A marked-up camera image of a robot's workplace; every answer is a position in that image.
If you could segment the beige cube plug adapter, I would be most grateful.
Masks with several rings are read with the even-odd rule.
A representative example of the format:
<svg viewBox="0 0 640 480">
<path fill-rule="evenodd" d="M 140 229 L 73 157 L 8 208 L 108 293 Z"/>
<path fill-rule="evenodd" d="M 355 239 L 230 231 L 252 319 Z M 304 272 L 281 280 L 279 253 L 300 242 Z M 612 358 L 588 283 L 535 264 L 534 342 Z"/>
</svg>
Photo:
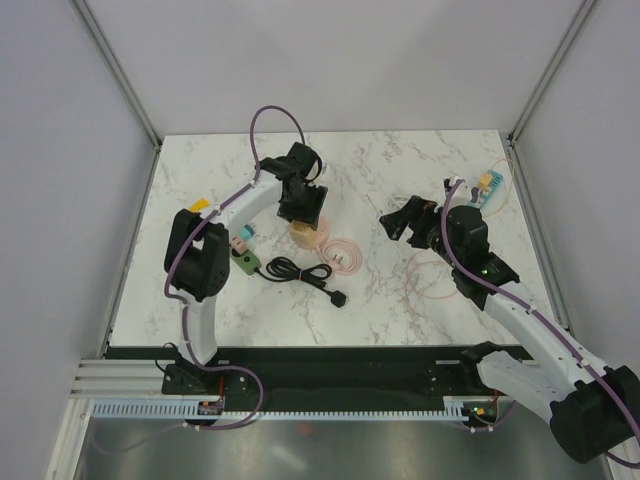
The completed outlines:
<svg viewBox="0 0 640 480">
<path fill-rule="evenodd" d="M 288 227 L 291 240 L 301 249 L 313 250 L 315 248 L 316 231 L 308 224 L 293 221 Z"/>
</svg>

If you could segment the pink round power strip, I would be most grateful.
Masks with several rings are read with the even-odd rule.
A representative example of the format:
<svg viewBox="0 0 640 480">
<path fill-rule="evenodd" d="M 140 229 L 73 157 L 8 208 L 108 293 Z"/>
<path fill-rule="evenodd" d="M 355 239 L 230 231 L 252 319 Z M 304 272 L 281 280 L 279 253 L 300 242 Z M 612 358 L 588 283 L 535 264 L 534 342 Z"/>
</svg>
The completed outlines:
<svg viewBox="0 0 640 480">
<path fill-rule="evenodd" d="M 311 229 L 309 233 L 309 246 L 312 250 L 321 248 L 330 236 L 329 223 L 324 216 L 319 217 L 318 226 L 315 230 Z"/>
</svg>

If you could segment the pink small plug adapter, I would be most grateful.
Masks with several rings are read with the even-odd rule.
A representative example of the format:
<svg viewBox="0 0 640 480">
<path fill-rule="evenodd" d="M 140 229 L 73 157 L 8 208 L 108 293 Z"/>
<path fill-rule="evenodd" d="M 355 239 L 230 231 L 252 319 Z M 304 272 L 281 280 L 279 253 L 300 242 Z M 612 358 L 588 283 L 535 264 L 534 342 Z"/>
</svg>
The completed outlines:
<svg viewBox="0 0 640 480">
<path fill-rule="evenodd" d="M 237 255 L 243 255 L 248 250 L 246 242 L 239 236 L 236 236 L 231 240 L 230 247 Z"/>
</svg>

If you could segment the green power strip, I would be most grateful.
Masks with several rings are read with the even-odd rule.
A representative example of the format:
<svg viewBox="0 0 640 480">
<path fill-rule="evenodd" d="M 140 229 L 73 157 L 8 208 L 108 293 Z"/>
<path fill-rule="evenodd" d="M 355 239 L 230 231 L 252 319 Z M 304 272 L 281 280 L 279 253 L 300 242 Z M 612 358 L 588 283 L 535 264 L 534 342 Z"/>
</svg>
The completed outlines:
<svg viewBox="0 0 640 480">
<path fill-rule="evenodd" d="M 254 275 L 262 266 L 260 259 L 251 250 L 239 253 L 231 249 L 230 258 L 248 276 Z"/>
</svg>

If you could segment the yellow cube plug adapter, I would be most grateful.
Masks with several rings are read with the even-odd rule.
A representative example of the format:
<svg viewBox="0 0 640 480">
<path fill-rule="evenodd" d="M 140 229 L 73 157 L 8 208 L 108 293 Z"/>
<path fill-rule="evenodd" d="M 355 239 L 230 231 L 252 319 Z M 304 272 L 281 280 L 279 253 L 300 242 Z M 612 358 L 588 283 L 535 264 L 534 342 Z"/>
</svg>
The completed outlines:
<svg viewBox="0 0 640 480">
<path fill-rule="evenodd" d="M 206 208 L 208 208 L 210 206 L 211 206 L 211 204 L 207 199 L 200 198 L 189 207 L 189 211 L 197 213 L 197 212 L 201 212 L 202 210 L 204 210 L 204 209 L 206 209 Z"/>
</svg>

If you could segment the teal plug adapter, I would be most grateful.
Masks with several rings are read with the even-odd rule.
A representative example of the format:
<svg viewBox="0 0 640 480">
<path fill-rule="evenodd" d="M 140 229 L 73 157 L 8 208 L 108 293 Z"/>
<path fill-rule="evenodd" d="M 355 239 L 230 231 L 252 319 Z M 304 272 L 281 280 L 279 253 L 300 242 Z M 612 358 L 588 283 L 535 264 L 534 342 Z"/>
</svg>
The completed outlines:
<svg viewBox="0 0 640 480">
<path fill-rule="evenodd" d="M 244 242 L 249 242 L 255 236 L 255 229 L 250 224 L 245 224 L 238 232 L 237 236 Z"/>
</svg>

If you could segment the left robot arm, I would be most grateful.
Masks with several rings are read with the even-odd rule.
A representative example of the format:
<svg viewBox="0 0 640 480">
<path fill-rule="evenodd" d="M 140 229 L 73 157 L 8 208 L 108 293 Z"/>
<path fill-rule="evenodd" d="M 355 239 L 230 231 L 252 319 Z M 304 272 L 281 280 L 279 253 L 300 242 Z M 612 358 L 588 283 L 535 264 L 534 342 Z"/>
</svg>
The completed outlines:
<svg viewBox="0 0 640 480">
<path fill-rule="evenodd" d="M 279 218 L 317 229 L 328 189 L 314 185 L 310 174 L 321 170 L 319 155 L 296 142 L 286 155 L 259 161 L 248 184 L 221 205 L 175 215 L 164 259 L 164 293 L 182 304 L 179 351 L 191 361 L 184 379 L 196 392 L 211 392 L 220 378 L 209 361 L 218 349 L 215 308 L 230 274 L 231 240 L 273 205 Z"/>
</svg>

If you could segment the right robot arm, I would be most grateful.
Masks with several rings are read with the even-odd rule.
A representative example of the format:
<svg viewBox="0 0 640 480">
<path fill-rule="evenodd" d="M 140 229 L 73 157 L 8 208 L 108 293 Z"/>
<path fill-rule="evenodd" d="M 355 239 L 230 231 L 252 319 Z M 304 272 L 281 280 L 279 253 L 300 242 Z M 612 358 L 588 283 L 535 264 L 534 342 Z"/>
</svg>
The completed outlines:
<svg viewBox="0 0 640 480">
<path fill-rule="evenodd" d="M 481 212 L 471 206 L 438 206 L 413 196 L 379 219 L 397 241 L 431 250 L 451 266 L 458 291 L 508 330 L 535 361 L 522 364 L 485 342 L 458 368 L 467 392 L 487 387 L 511 397 L 547 423 L 565 453 L 579 463 L 639 437 L 639 378 L 628 367 L 612 368 L 548 320 L 517 273 L 489 244 Z"/>
</svg>

